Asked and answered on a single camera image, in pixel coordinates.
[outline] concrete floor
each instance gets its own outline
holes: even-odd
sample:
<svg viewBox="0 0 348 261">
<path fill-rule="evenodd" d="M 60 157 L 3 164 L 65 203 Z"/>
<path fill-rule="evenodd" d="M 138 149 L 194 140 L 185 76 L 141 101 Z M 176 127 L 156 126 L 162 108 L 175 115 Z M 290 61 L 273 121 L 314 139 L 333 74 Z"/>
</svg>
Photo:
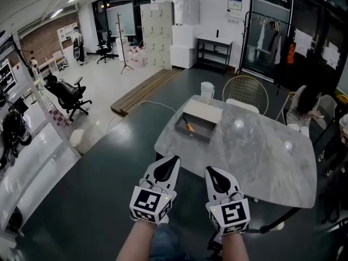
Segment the concrete floor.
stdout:
<svg viewBox="0 0 348 261">
<path fill-rule="evenodd" d="M 215 98 L 220 100 L 228 79 L 205 70 L 185 70 L 150 100 L 177 109 L 193 94 L 199 94 L 202 81 L 215 85 Z M 275 85 L 264 82 L 264 86 L 270 98 L 266 115 L 275 118 L 288 91 L 281 89 L 277 96 Z M 134 185 L 154 161 L 153 146 L 171 116 L 172 111 L 160 105 L 142 104 L 104 136 L 30 217 L 23 236 L 17 238 L 14 253 L 19 260 L 115 260 L 133 225 L 129 200 Z M 313 141 L 318 133 L 312 129 L 315 127 L 311 125 Z M 330 129 L 314 148 L 316 155 L 333 132 Z M 318 166 L 317 197 L 332 179 L 324 178 L 326 165 Z M 214 230 L 204 207 L 204 179 L 181 169 L 176 191 L 169 225 L 178 234 L 182 251 L 196 258 L 206 257 L 211 254 L 206 247 Z M 269 224 L 290 209 L 263 201 L 249 200 L 249 205 L 250 228 Z M 335 260 L 341 236 L 336 225 L 321 224 L 323 216 L 322 202 L 317 200 L 312 209 L 301 209 L 288 219 L 281 231 L 246 233 L 250 260 Z"/>
<path fill-rule="evenodd" d="M 77 110 L 73 116 L 72 129 L 85 130 L 83 143 L 80 146 L 85 152 L 104 136 L 108 129 L 112 129 L 122 120 L 111 111 L 110 105 L 160 70 L 158 67 L 136 67 L 129 64 L 134 71 L 126 68 L 121 74 L 123 62 L 120 62 L 117 57 L 107 59 L 106 64 L 104 61 L 97 64 L 97 59 L 96 55 L 89 55 L 86 64 L 82 66 L 79 66 L 77 62 L 69 62 L 69 67 L 61 70 L 57 75 L 58 78 L 64 79 L 71 85 L 82 76 L 80 84 L 86 86 L 83 100 L 93 102 L 93 104 L 88 103 L 82 106 L 88 111 L 88 115 Z M 46 89 L 43 90 L 43 93 L 50 98 L 63 115 L 69 117 L 70 114 L 62 109 L 55 95 Z M 27 97 L 25 102 L 30 107 L 31 96 Z"/>
</svg>

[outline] locker cabinet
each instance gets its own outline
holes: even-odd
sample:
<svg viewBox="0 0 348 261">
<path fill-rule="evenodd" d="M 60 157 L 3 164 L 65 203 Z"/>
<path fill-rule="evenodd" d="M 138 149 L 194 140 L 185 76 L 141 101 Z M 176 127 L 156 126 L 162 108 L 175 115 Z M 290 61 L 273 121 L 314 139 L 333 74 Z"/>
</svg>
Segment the locker cabinet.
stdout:
<svg viewBox="0 0 348 261">
<path fill-rule="evenodd" d="M 173 3 L 163 2 L 157 4 L 157 7 L 143 4 L 140 11 L 146 65 L 171 69 Z"/>
</svg>

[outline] black hair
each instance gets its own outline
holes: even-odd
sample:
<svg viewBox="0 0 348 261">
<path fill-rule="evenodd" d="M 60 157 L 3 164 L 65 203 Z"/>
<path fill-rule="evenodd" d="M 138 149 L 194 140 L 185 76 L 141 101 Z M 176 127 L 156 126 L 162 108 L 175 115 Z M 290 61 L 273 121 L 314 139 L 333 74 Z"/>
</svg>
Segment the black hair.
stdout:
<svg viewBox="0 0 348 261">
<path fill-rule="evenodd" d="M 297 112 L 306 115 L 318 102 L 318 94 L 322 91 L 322 86 L 318 82 L 308 84 L 300 95 Z"/>
</svg>

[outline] marble table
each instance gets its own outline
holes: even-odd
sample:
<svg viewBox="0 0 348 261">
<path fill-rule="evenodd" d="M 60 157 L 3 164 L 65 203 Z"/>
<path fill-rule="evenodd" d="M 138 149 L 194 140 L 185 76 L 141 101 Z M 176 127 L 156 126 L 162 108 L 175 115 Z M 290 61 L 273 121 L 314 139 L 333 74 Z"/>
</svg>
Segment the marble table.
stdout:
<svg viewBox="0 0 348 261">
<path fill-rule="evenodd" d="M 157 153 L 180 156 L 182 167 L 201 177 L 208 165 L 224 169 L 236 176 L 247 196 L 284 206 L 313 207 L 316 163 L 309 138 L 263 115 L 212 100 L 211 105 L 222 108 L 223 114 L 206 144 L 175 131 L 186 104 L 159 136 L 154 146 Z"/>
</svg>

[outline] wooden board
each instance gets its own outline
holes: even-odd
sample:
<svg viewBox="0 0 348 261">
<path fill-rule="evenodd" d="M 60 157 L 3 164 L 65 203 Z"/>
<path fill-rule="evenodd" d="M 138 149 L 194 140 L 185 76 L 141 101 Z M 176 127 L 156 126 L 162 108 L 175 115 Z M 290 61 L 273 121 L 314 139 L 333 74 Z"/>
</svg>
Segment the wooden board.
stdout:
<svg viewBox="0 0 348 261">
<path fill-rule="evenodd" d="M 119 100 L 114 102 L 110 108 L 116 114 L 125 117 L 132 111 L 140 102 L 145 101 L 146 98 L 159 86 L 165 84 L 175 75 L 179 74 L 181 70 L 161 70 L 152 77 L 139 84 L 130 92 L 126 93 Z"/>
</svg>

